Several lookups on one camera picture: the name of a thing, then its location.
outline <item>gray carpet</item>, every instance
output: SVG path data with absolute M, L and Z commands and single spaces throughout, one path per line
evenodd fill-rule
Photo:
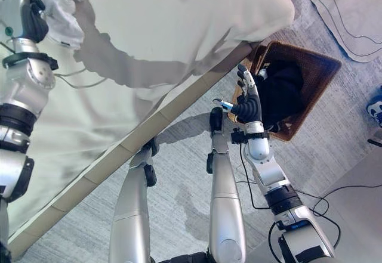
M 313 4 L 292 1 L 296 8 L 292 28 L 267 41 L 289 42 L 343 62 L 294 139 L 272 141 L 276 160 L 295 187 L 321 194 L 372 150 L 366 139 L 376 124 L 366 115 L 365 106 L 382 83 L 382 64 L 379 58 L 367 64 L 347 58 Z M 205 172 L 211 148 L 208 113 L 211 100 L 230 98 L 235 83 L 231 72 L 158 136 L 161 150 L 154 158 L 158 183 L 148 190 L 151 250 L 157 261 L 206 250 L 212 180 Z M 225 121 L 226 135 L 231 128 Z M 237 146 L 230 145 L 230 155 L 236 179 L 244 179 Z M 39 239 L 20 262 L 107 262 L 113 207 L 126 173 L 124 165 Z M 266 239 L 272 217 L 269 211 L 252 209 L 245 185 L 239 184 L 238 189 L 250 253 Z M 253 192 L 255 204 L 265 205 L 256 187 Z

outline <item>wicker basket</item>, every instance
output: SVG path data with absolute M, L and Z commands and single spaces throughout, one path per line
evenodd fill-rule
M 278 41 L 271 42 L 267 47 L 259 46 L 249 59 L 252 60 L 250 72 L 253 75 L 257 74 L 266 63 L 270 63 L 273 60 L 293 61 L 301 68 L 304 79 L 301 96 L 306 108 L 303 112 L 282 120 L 279 132 L 271 132 L 273 137 L 282 141 L 290 141 L 297 133 L 306 116 L 341 67 L 341 63 L 336 59 Z M 240 94 L 241 89 L 237 86 L 232 98 L 233 103 L 236 103 L 236 98 Z M 230 114 L 229 118 L 235 121 L 234 115 Z

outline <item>robotic hand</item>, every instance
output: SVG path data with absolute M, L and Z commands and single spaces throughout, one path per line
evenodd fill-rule
M 44 8 L 41 0 L 0 0 L 0 44 L 12 52 L 2 60 L 7 74 L 0 90 L 1 262 L 10 261 L 7 203 L 27 190 L 34 164 L 26 156 L 29 136 L 54 88 L 52 70 L 58 68 L 57 62 L 36 46 L 48 33 L 41 18 Z
M 245 124 L 246 133 L 234 129 L 232 143 L 245 143 L 244 155 L 253 176 L 273 212 L 275 224 L 284 231 L 279 245 L 286 263 L 338 262 L 334 248 L 312 211 L 305 206 L 270 149 L 269 135 L 261 122 L 261 104 L 255 82 L 245 66 L 239 64 L 238 76 L 245 97 L 240 104 L 221 99 L 213 102 L 235 114 Z

